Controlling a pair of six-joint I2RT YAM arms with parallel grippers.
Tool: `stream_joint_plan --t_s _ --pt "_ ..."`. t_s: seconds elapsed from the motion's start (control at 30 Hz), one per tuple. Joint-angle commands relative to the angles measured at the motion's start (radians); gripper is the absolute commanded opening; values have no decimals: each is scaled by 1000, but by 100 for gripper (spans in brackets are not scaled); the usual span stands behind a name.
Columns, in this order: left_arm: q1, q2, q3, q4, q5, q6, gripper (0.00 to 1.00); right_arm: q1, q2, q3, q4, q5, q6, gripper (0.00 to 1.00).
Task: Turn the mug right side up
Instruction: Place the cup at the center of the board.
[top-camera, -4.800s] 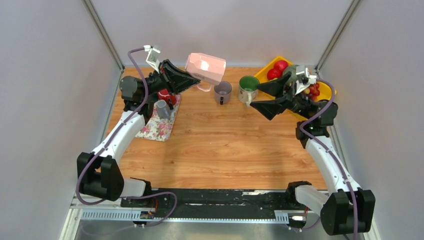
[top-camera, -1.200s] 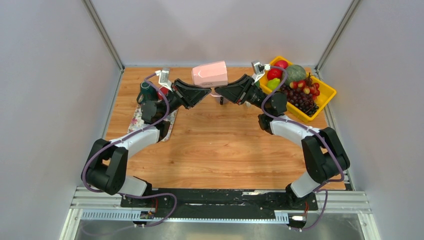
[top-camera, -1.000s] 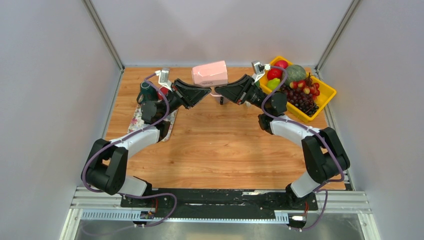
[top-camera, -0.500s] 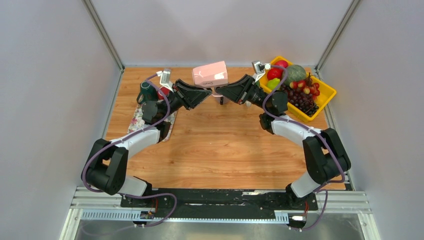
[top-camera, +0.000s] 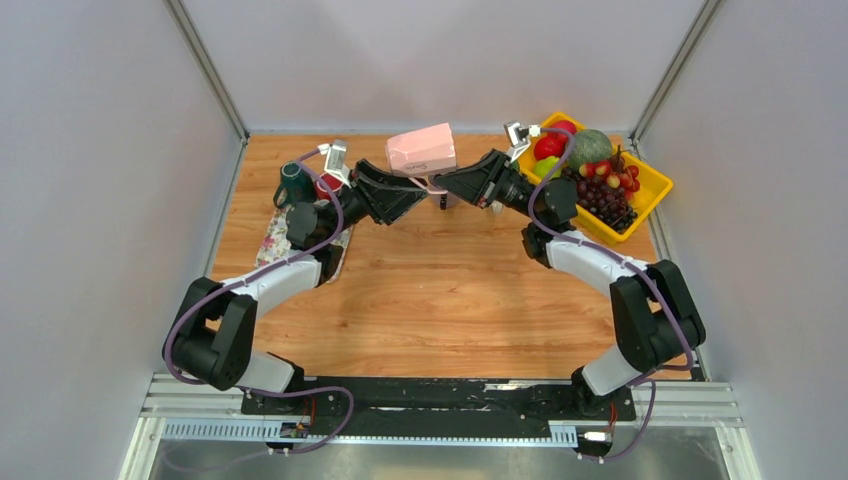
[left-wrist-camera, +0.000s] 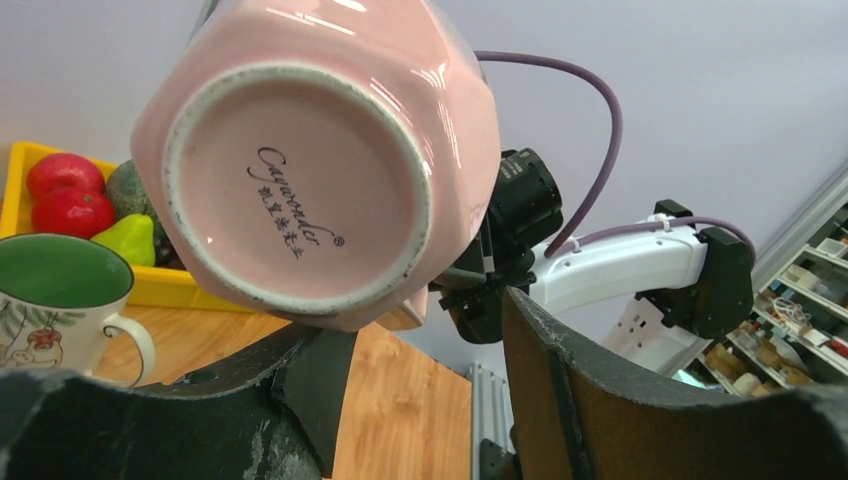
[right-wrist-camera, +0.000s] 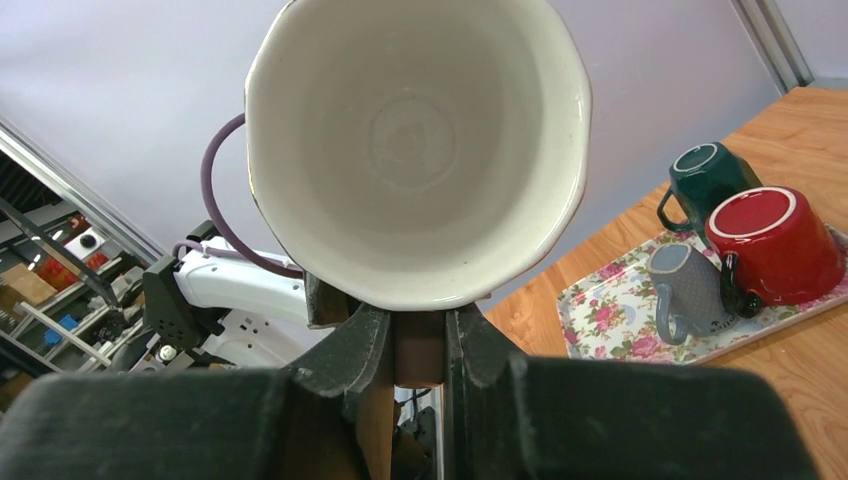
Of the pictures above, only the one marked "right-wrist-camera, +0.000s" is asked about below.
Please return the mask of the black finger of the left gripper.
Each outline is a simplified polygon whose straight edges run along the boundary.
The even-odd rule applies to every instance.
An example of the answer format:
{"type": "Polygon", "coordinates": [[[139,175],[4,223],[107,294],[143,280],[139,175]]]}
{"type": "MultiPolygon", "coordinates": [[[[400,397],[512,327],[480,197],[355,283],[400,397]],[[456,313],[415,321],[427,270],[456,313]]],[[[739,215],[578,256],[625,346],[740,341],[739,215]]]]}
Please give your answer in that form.
{"type": "Polygon", "coordinates": [[[311,330],[337,327],[358,309],[358,300],[311,273],[304,277],[307,327],[311,330]]]}

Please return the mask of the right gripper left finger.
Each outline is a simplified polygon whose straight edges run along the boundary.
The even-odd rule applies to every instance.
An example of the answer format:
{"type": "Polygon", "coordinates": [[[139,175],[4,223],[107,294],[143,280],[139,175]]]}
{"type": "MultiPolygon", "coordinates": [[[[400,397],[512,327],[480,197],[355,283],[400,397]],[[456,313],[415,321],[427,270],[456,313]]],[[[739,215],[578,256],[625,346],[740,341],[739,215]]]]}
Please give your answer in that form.
{"type": "Polygon", "coordinates": [[[391,470],[390,316],[288,366],[51,374],[1,423],[5,479],[375,479],[391,470]]]}

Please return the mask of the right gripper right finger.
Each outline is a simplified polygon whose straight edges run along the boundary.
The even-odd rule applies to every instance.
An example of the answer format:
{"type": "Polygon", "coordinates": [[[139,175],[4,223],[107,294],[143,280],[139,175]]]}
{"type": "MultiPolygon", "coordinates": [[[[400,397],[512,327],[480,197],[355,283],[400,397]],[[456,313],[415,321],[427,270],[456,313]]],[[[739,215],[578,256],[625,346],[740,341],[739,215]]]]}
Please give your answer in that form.
{"type": "Polygon", "coordinates": [[[815,479],[784,402],[742,370],[531,356],[446,314],[449,479],[815,479]]]}

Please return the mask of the pink faceted mug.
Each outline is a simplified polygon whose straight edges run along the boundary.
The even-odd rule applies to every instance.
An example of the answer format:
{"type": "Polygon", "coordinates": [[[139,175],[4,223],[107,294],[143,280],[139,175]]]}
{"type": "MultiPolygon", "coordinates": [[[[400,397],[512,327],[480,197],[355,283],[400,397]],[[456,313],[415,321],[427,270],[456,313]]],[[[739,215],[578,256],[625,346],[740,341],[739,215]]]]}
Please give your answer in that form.
{"type": "Polygon", "coordinates": [[[399,386],[443,379],[423,313],[535,267],[585,190],[590,82],[549,1],[291,1],[244,108],[263,220],[303,270],[401,315],[399,386]]]}

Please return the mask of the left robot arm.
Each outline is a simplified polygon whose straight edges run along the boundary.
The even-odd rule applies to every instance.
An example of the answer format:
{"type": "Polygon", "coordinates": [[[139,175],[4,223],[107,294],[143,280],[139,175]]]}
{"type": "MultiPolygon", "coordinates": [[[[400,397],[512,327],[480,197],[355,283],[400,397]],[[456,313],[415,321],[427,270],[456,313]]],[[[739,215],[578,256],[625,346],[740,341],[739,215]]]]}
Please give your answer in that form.
{"type": "Polygon", "coordinates": [[[358,305],[313,278],[254,265],[209,221],[147,268],[142,286],[157,368],[283,367],[358,305]]]}

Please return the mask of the left arm base link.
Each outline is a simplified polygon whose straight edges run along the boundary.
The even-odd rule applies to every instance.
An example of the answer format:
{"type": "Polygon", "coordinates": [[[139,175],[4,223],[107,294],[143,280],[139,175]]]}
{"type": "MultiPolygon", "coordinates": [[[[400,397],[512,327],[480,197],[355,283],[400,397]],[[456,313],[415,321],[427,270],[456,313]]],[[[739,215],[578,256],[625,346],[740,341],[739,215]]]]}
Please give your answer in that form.
{"type": "Polygon", "coordinates": [[[210,334],[200,349],[244,368],[282,368],[332,332],[241,311],[231,311],[221,325],[223,332],[210,334]]]}

